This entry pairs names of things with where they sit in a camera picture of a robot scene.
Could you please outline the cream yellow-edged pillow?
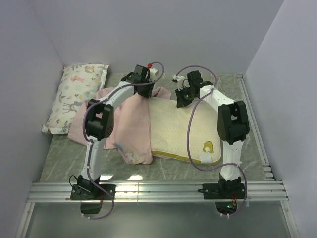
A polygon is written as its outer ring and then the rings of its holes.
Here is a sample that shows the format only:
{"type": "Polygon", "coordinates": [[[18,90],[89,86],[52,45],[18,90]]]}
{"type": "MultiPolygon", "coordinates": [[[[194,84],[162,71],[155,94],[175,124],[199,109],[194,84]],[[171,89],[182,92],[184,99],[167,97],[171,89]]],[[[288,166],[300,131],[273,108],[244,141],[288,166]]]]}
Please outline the cream yellow-edged pillow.
{"type": "MultiPolygon", "coordinates": [[[[150,135],[152,154],[162,158],[189,161],[187,130],[194,103],[177,108],[176,101],[150,98],[150,135]]],[[[190,128],[190,154],[194,163],[216,164],[221,158],[217,133],[217,112],[202,101],[197,106],[190,128]]]]}

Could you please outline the pink pillowcase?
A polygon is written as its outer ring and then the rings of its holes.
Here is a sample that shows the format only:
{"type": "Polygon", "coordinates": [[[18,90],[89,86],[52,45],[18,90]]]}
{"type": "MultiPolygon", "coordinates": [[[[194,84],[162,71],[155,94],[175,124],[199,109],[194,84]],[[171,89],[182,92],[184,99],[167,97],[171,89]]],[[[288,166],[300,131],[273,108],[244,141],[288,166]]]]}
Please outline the pink pillowcase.
{"type": "MultiPolygon", "coordinates": [[[[152,91],[152,97],[170,99],[171,92],[163,87],[152,91]]],[[[68,139],[87,145],[82,121],[89,100],[79,107],[68,132],[68,139]]],[[[153,160],[150,140],[150,116],[148,99],[135,94],[114,111],[114,129],[106,140],[104,149],[117,148],[128,164],[150,164],[153,160]]]]}

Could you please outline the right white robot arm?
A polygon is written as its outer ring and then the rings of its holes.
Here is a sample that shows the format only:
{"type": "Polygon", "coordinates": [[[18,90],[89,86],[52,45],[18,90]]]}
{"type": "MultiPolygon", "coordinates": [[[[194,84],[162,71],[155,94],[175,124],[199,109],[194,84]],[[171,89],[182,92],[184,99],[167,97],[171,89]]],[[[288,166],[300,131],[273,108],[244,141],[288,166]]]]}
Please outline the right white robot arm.
{"type": "Polygon", "coordinates": [[[185,77],[173,76],[177,108],[190,105],[194,99],[205,101],[217,113],[217,133],[222,142],[223,155],[219,181],[205,185],[202,192],[215,199],[229,199],[234,195],[244,196],[246,189],[241,183],[241,151],[243,142],[250,132],[246,104],[234,101],[221,93],[214,83],[203,81],[199,71],[189,72],[185,77]]]}

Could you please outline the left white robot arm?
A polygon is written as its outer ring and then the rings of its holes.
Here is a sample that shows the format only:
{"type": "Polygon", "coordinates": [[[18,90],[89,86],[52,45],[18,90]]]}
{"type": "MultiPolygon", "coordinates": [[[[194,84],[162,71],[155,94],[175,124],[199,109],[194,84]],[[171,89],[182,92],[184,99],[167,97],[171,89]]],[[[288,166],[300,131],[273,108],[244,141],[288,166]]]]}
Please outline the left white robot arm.
{"type": "Polygon", "coordinates": [[[112,91],[88,102],[82,124],[87,151],[82,172],[72,186],[72,200],[97,200],[103,197],[99,159],[114,129],[114,111],[136,93],[149,98],[158,74],[159,71],[151,64],[146,67],[136,65],[134,71],[124,76],[112,91]]]}

